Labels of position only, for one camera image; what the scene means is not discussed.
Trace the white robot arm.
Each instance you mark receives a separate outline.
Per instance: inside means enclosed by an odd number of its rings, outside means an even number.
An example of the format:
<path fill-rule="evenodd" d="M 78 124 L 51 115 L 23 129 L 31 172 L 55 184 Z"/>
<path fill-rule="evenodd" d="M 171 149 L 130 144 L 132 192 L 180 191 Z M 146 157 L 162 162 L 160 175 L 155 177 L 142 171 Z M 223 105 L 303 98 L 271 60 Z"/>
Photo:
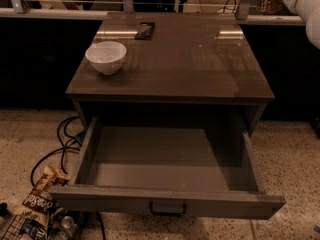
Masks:
<path fill-rule="evenodd" d="M 308 40 L 320 49 L 320 0 L 283 0 L 283 3 L 303 20 Z"/>

